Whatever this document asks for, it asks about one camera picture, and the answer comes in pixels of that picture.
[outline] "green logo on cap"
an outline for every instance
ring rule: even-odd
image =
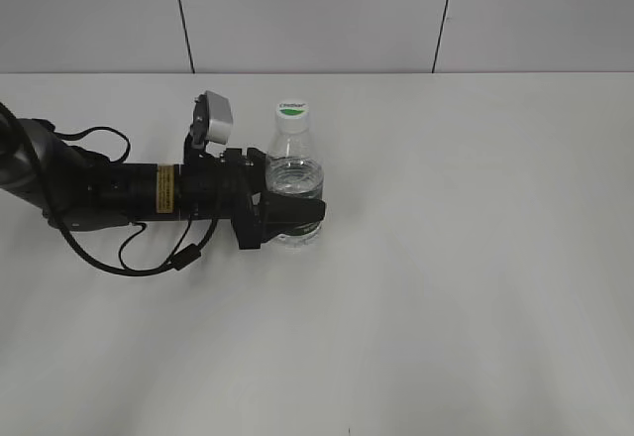
[[[297,109],[282,109],[280,112],[286,116],[298,116],[304,111],[298,111]]]

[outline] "cable connector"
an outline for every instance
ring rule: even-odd
[[[172,256],[169,262],[171,263],[172,266],[174,266],[175,270],[180,271],[183,268],[186,268],[187,266],[191,265],[194,261],[196,261],[201,256],[202,256],[202,253],[200,252],[200,248],[192,244],[183,248],[174,256]]]

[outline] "water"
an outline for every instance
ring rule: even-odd
[[[268,160],[266,186],[270,191],[301,198],[321,199],[324,172],[318,163],[293,157]],[[320,230],[321,222],[311,223],[288,234],[278,235],[274,240],[291,248],[298,248],[315,241]]]

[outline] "panel seam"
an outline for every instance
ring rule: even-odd
[[[180,12],[180,23],[182,25],[182,32],[185,36],[185,45],[187,47],[187,56],[189,56],[189,68],[191,69],[191,73],[196,73],[196,68],[194,67],[194,57],[191,54],[191,44],[189,43],[189,33],[187,33],[187,22],[185,22],[185,12],[182,8],[182,0],[178,0],[178,10]]]
[[[443,33],[445,31],[445,22],[447,21],[448,10],[449,10],[449,0],[445,0],[445,8],[443,9],[443,19],[440,22],[440,31],[438,32],[438,42],[436,43],[436,51],[434,52],[434,63],[432,65],[432,73],[436,72],[436,64],[438,63],[438,55],[440,53],[440,44],[443,41]]]

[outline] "black cable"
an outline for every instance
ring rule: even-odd
[[[76,134],[61,134],[59,132],[53,132],[53,133],[56,136],[58,136],[60,139],[62,139],[63,141],[74,142],[74,141],[79,141],[83,139],[84,137],[86,137],[88,134],[92,134],[93,132],[97,132],[97,131],[111,132],[119,136],[120,138],[122,138],[124,141],[126,141],[126,151],[124,151],[123,154],[115,161],[110,161],[113,164],[122,164],[123,162],[125,162],[128,156],[130,155],[130,148],[132,147],[130,145],[130,139],[128,139],[123,132],[119,132],[118,130],[113,129],[112,127],[107,127],[107,126],[91,127],[90,129],[86,129],[85,131],[78,132]]]
[[[5,117],[5,119],[9,123],[9,126],[11,127],[13,132],[18,136],[18,138],[20,139],[20,142],[22,143],[25,149],[27,157],[29,158],[29,162],[31,163],[31,167],[33,168],[36,178],[38,179],[40,188],[42,189],[42,194],[44,196],[47,208],[49,209],[48,210],[49,214],[51,215],[51,218],[53,219],[54,224],[57,226],[57,228],[59,229],[59,232],[64,237],[68,245],[83,260],[85,260],[91,266],[98,268],[99,270],[104,271],[106,273],[124,275],[129,277],[143,277],[143,276],[149,276],[149,275],[156,275],[156,274],[164,273],[166,271],[175,269],[174,263],[170,262],[170,263],[163,263],[156,268],[152,268],[148,270],[138,270],[138,271],[127,270],[127,269],[115,268],[113,266],[106,265],[105,263],[102,263],[96,260],[95,258],[93,258],[92,256],[90,256],[83,248],[81,248],[81,245],[79,245],[77,240],[75,240],[75,238],[72,236],[72,233],[70,233],[70,230],[68,229],[61,215],[55,208],[55,205],[53,202],[53,194],[51,193],[51,189],[49,187],[49,181],[42,168],[42,163],[40,162],[40,158],[38,157],[38,154],[33,148],[33,144],[31,143],[31,139],[29,138],[29,135],[22,127],[22,124],[20,124],[20,121],[18,121],[18,119],[13,115],[13,113],[1,102],[0,102],[0,114],[2,114]],[[220,208],[220,201],[221,201],[220,193],[218,193],[217,206],[216,206],[217,210],[219,210]],[[205,233],[205,236],[203,237],[203,239],[197,245],[190,245],[196,248],[196,251],[198,252],[198,256],[200,254],[200,250],[209,242],[209,239],[213,235],[213,232],[216,229],[216,226],[218,225],[218,216],[219,216],[219,213],[216,213],[216,215],[212,218],[209,224],[209,228],[207,229],[207,233]],[[174,255],[172,258],[174,259],[177,257],[178,257],[178,254]],[[182,263],[180,263],[179,268],[180,269],[183,268]]]
[[[143,222],[137,222],[137,223],[133,223],[134,226],[139,226],[141,227],[141,229],[139,231],[137,231],[136,233],[134,233],[133,235],[131,235],[126,241],[124,241],[121,246],[119,247],[119,253],[117,253],[117,256],[119,257],[119,263],[121,263],[121,267],[124,270],[128,270],[128,271],[133,271],[132,268],[130,268],[128,265],[125,264],[125,262],[123,261],[123,250],[126,249],[126,247],[132,242],[132,240],[134,240],[136,237],[138,237],[141,233],[143,233],[144,231],[146,231],[148,229],[148,224],[147,223],[143,223]]]
[[[176,253],[178,253],[178,249],[180,248],[180,245],[182,245],[182,242],[184,241],[185,237],[187,236],[187,233],[189,233],[189,230],[191,229],[191,222],[192,221],[193,221],[193,217],[192,217],[192,215],[189,215],[189,218],[187,218],[187,226],[185,227],[185,231],[183,231],[182,235],[180,235],[180,239],[178,240],[178,243],[176,243],[176,246],[174,246],[174,249],[171,250],[171,253],[169,253],[169,256],[163,262],[164,264],[169,263],[171,261],[171,259],[174,257],[174,255]]]

